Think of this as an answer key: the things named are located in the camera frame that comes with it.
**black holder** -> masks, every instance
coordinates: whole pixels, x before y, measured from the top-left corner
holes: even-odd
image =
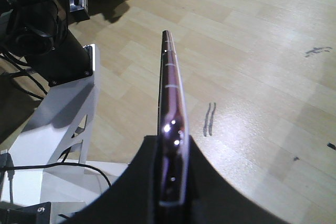
[[[234,189],[213,169],[192,137],[190,139],[184,223],[286,223]],[[146,136],[132,163],[118,180],[100,198],[75,214],[65,224],[157,223],[153,201],[156,143],[156,136]]]

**black mechanical arm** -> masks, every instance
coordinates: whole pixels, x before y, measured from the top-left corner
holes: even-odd
[[[55,86],[92,75],[89,48],[68,29],[89,19],[88,0],[0,0],[0,51]]]

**black marker mark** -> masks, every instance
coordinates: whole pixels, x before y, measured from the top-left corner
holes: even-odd
[[[336,150],[336,146],[334,144],[332,144],[332,143],[328,143],[327,147],[330,147],[330,148]]]
[[[216,110],[216,103],[214,102],[214,109],[211,112],[210,123],[209,123],[209,135],[212,136],[212,125],[214,124],[214,114]]]
[[[208,117],[209,117],[210,109],[211,109],[211,103],[209,103],[209,108],[208,108],[208,111],[206,112],[206,115],[205,115],[204,127],[203,127],[203,135],[204,136],[206,136],[206,131],[207,131],[207,128],[208,128]]]
[[[315,55],[315,54],[319,54],[321,52],[330,52],[329,49],[332,49],[331,47],[314,47],[312,50],[306,52],[306,58]]]

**cable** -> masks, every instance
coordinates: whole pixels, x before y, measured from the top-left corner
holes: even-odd
[[[49,165],[28,165],[28,166],[13,166],[13,167],[5,166],[5,167],[0,167],[0,172],[5,172],[5,171],[9,171],[9,170],[44,169],[44,168],[50,168],[50,167],[59,166],[59,165],[80,166],[80,167],[85,167],[85,168],[95,170],[95,171],[99,172],[104,177],[107,184],[109,186],[111,186],[111,182],[109,181],[108,177],[100,169],[98,169],[94,166],[91,166],[91,165],[80,164],[80,163],[63,162],[63,163],[53,163],[53,164],[49,164]]]
[[[60,157],[62,157],[64,154],[65,154],[65,156],[64,156],[63,160],[61,161],[61,163],[65,162],[65,160],[67,159],[70,151],[71,151],[71,147],[67,148],[65,151],[62,152],[62,154],[60,155]]]
[[[70,219],[70,217],[69,216],[66,216],[66,215],[64,215],[64,214],[59,214],[58,216],[61,216],[62,218],[65,218],[65,219]]]
[[[11,60],[11,57],[14,57],[11,55],[10,52],[8,52],[5,48],[0,47],[0,51],[2,52],[2,54],[4,56],[2,56],[1,58],[8,61],[10,64],[12,64],[14,67],[16,67],[18,70],[25,72],[26,76],[32,80],[41,90],[44,94],[47,94],[48,92],[44,89],[44,87],[42,86],[41,83],[39,83],[34,77],[32,77],[30,74],[28,74],[25,69],[23,69],[22,67],[20,67],[18,64],[16,64],[13,60]]]
[[[35,97],[35,98],[37,98],[37,99],[43,100],[43,97],[40,97],[39,95],[36,95],[36,94],[34,94],[34,93],[31,93],[31,92],[28,91],[28,90],[23,89],[19,84],[17,84],[17,83],[14,81],[13,78],[10,78],[9,81],[10,81],[10,83],[13,85],[13,87],[16,88],[17,90],[19,90],[19,91],[21,91],[21,92],[23,92],[23,93],[25,93],[25,94],[29,94],[30,96]]]
[[[10,54],[9,52],[8,52],[8,54],[7,54],[6,56],[9,57],[13,62],[15,62],[15,63],[18,64],[18,65],[29,67],[29,64],[28,64],[28,63],[16,59],[16,58],[15,58],[12,54]]]
[[[14,67],[16,67],[19,72],[18,73],[14,73],[12,76],[11,76],[11,79],[10,79],[10,82],[11,84],[16,88],[18,89],[19,91],[21,92],[24,92],[25,94],[28,94],[32,97],[35,97],[35,98],[38,98],[40,100],[43,100],[43,97],[39,96],[39,95],[36,95],[30,91],[27,91],[25,89],[23,89],[21,86],[19,86],[16,82],[13,81],[13,78],[16,78],[16,77],[20,77],[20,76],[27,76],[28,78],[30,78],[42,91],[44,94],[47,94],[48,92],[43,88],[43,86],[41,85],[41,83],[39,83],[34,77],[32,77],[27,71],[26,69],[23,69],[21,68],[18,64],[16,64],[13,60],[11,60],[11,58],[8,56],[8,55],[11,55],[8,51],[6,51],[4,48],[0,48],[0,50],[2,51],[3,55],[4,56],[0,56],[0,58],[8,61],[10,64],[12,64]]]

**black cable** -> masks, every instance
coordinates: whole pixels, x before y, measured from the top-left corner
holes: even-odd
[[[64,214],[59,214],[58,216],[61,216],[62,218],[65,218],[65,219],[70,219],[70,217],[69,216],[66,216],[66,215],[64,215]]]
[[[62,157],[62,156],[65,154],[65,156],[64,156],[64,158],[63,158],[63,160],[61,161],[62,163],[64,163],[64,162],[65,162],[65,160],[67,159],[67,157],[68,157],[68,155],[69,155],[70,151],[71,151],[71,147],[67,148],[65,151],[63,151],[63,152],[62,152],[62,154],[61,154],[61,156],[60,156],[60,157]]]
[[[9,202],[13,204],[14,203],[13,201],[13,179],[9,180],[9,198],[10,198]]]
[[[59,166],[59,165],[80,166],[80,167],[86,167],[86,168],[95,170],[95,171],[99,172],[104,177],[107,184],[109,186],[111,186],[111,182],[109,181],[108,177],[100,169],[98,169],[94,166],[91,166],[91,165],[80,164],[80,163],[63,162],[63,163],[53,163],[53,164],[49,164],[49,165],[27,165],[27,166],[13,166],[13,167],[5,166],[5,167],[0,167],[0,172],[9,171],[9,170],[44,169],[44,168],[50,168],[50,167]]]
[[[19,91],[21,91],[21,92],[23,92],[23,93],[25,93],[25,94],[29,94],[30,96],[35,97],[35,98],[37,98],[37,99],[43,100],[43,97],[40,97],[39,95],[36,95],[36,94],[34,94],[34,93],[31,93],[31,92],[28,91],[28,90],[23,89],[19,84],[17,84],[17,83],[14,81],[13,78],[10,78],[9,81],[10,81],[10,83],[13,85],[13,87],[16,88],[17,90],[19,90]]]
[[[32,80],[41,90],[44,94],[47,94],[48,92],[44,89],[44,87],[42,86],[41,83],[39,83],[34,77],[32,77],[30,74],[28,74],[25,69],[23,69],[22,67],[20,67],[18,64],[16,64],[13,60],[11,60],[11,57],[9,55],[11,55],[11,53],[9,53],[6,49],[1,48],[0,47],[0,51],[2,52],[2,54],[4,55],[4,57],[1,57],[2,59],[8,61],[10,64],[12,64],[14,67],[16,67],[18,70],[23,71],[26,73],[26,76]]]
[[[29,64],[28,64],[28,63],[16,59],[16,58],[15,58],[12,54],[10,54],[9,52],[8,52],[8,54],[7,54],[6,56],[9,57],[13,62],[15,62],[15,63],[18,64],[18,65],[29,67]]]

